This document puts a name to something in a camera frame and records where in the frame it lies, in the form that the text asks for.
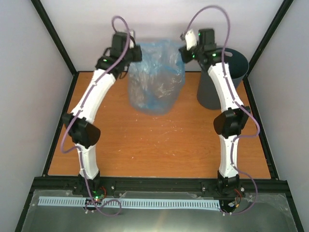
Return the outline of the blue plastic trash bag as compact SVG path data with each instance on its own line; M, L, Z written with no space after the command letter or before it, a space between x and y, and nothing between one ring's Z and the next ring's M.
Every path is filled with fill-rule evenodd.
M142 61L128 70L128 98L131 106L148 115L165 115L174 106L185 84L185 64L171 40L141 43Z

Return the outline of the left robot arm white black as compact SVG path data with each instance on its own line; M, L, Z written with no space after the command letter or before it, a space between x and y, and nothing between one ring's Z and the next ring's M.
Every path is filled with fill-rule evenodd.
M101 131L94 125L97 111L116 80L133 62L142 60L140 45L135 42L134 31L116 32L112 45L98 59L92 79L70 113L62 115L66 127L65 135L70 136L78 151L82 187L89 194L100 190L100 172L96 161L96 144Z

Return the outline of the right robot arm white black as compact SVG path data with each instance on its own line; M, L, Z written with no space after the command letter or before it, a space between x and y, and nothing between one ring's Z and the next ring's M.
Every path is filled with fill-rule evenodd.
M233 84L226 52L218 48L213 29L201 29L195 35L192 29L181 39L185 45L179 49L182 60L196 60L214 84L220 101L221 113L214 119L213 126L219 135L221 158L216 190L226 196L239 187L237 170L238 143L241 131L248 120L250 108L244 106Z

